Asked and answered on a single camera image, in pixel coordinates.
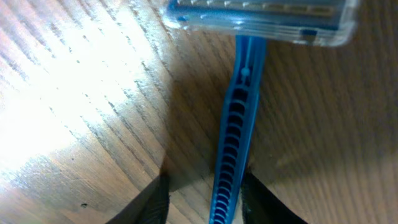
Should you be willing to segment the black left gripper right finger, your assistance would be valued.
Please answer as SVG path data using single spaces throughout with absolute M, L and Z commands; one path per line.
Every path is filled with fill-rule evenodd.
M 251 172 L 245 174 L 241 192 L 244 224 L 307 224 Z

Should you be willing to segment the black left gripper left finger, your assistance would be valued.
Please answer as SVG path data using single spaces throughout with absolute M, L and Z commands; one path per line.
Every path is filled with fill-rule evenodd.
M 159 175 L 106 224 L 166 224 L 170 205 L 169 187 L 169 176 Z

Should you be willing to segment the blue razor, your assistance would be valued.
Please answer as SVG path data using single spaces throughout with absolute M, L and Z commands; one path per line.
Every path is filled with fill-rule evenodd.
M 231 223 L 246 168 L 268 40 L 335 47 L 356 27 L 358 0 L 171 0 L 170 27 L 233 34 L 236 56 L 224 98 L 210 223 Z

